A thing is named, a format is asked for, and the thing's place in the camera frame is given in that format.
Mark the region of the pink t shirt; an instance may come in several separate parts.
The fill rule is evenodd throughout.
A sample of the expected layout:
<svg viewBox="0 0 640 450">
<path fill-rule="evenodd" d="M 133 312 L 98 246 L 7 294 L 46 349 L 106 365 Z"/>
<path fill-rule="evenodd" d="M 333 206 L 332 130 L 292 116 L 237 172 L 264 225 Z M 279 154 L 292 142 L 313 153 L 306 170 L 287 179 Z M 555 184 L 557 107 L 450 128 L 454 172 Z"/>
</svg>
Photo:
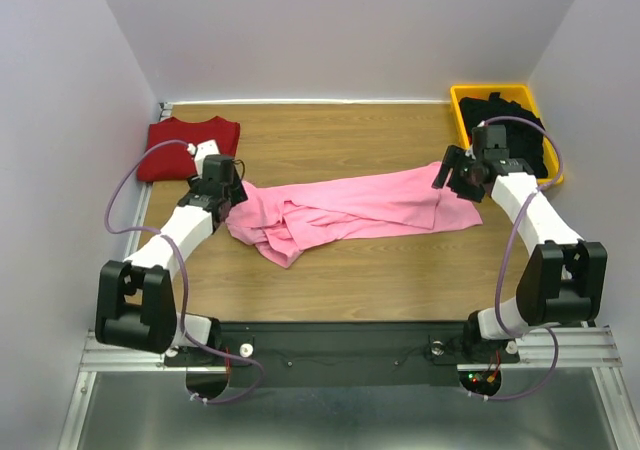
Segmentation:
<svg viewBox="0 0 640 450">
<path fill-rule="evenodd" d="M 226 220 L 230 234 L 290 267 L 304 251 L 339 240 L 460 231 L 482 223 L 474 205 L 431 184 L 438 162 L 400 172 L 258 188 Z"/>
</svg>

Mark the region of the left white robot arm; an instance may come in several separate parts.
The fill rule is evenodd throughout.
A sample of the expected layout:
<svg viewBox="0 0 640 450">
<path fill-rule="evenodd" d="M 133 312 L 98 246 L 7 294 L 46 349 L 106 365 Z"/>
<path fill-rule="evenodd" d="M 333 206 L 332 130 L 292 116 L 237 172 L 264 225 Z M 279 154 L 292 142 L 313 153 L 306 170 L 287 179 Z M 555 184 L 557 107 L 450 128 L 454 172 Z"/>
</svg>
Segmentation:
<svg viewBox="0 0 640 450">
<path fill-rule="evenodd" d="M 172 286 L 186 273 L 186 259 L 247 200 L 243 183 L 196 179 L 160 229 L 135 228 L 153 237 L 123 261 L 101 269 L 95 336 L 102 343 L 162 354 L 187 347 L 199 363 L 215 362 L 223 341 L 212 318 L 179 309 Z"/>
</svg>

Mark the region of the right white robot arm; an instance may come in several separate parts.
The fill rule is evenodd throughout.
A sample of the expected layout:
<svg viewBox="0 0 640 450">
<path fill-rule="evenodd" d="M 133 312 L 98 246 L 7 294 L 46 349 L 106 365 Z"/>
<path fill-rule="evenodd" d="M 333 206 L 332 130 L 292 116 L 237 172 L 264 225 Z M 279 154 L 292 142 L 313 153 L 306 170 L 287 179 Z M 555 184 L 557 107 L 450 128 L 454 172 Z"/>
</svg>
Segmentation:
<svg viewBox="0 0 640 450">
<path fill-rule="evenodd" d="M 512 222 L 507 243 L 521 239 L 529 255 L 514 297 L 496 296 L 492 307 L 469 315 L 460 336 L 466 357 L 482 360 L 495 350 L 496 341 L 598 315 L 607 251 L 566 224 L 524 160 L 509 159 L 505 151 L 482 159 L 451 145 L 432 186 L 473 202 L 490 197 Z"/>
</svg>

